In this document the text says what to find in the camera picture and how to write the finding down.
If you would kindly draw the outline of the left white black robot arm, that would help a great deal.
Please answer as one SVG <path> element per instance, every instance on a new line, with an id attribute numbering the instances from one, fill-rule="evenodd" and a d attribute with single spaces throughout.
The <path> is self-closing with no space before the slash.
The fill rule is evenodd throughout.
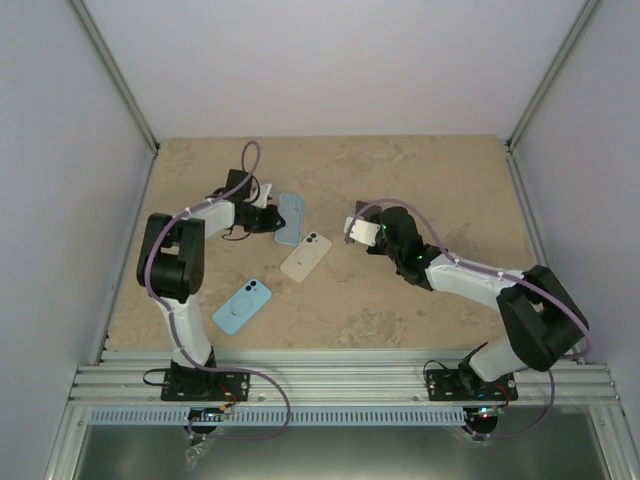
<path id="1" fill-rule="evenodd" d="M 198 306 L 206 239 L 235 227 L 263 234 L 286 226 L 276 205 L 250 198 L 253 183 L 250 173 L 231 169 L 226 185 L 203 203 L 176 216 L 153 213 L 146 220 L 136 277 L 163 311 L 172 337 L 166 383 L 184 383 L 197 399 L 210 398 L 219 386 L 214 350 Z"/>

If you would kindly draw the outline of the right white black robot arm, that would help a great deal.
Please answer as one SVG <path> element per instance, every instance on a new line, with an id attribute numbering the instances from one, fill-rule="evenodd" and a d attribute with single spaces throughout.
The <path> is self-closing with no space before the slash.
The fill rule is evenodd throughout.
<path id="1" fill-rule="evenodd" d="M 516 371 L 546 372 L 587 339 L 586 318 L 549 268 L 504 271 L 461 258 L 424 242 L 413 216 L 401 206 L 375 207 L 364 219 L 376 226 L 366 240 L 367 252 L 390 258 L 407 283 L 499 313 L 505 335 L 476 347 L 457 367 L 457 383 L 467 397 L 485 397 L 496 380 Z"/>

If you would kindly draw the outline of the black smartphone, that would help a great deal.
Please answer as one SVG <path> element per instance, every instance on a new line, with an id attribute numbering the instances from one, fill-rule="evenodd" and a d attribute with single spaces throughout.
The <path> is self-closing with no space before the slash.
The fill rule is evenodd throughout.
<path id="1" fill-rule="evenodd" d="M 375 203 L 368 203 L 366 201 L 357 201 L 355 206 L 355 214 L 359 219 L 366 222 L 379 224 L 379 215 L 381 207 Z"/>

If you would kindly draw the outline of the light blue phone case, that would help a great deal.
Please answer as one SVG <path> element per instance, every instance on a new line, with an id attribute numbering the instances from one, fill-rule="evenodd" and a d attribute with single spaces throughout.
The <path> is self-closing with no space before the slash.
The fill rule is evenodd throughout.
<path id="1" fill-rule="evenodd" d="M 278 213 L 285 225 L 275 232 L 275 241 L 286 246 L 297 246 L 303 237 L 305 201 L 297 194 L 281 192 Z"/>

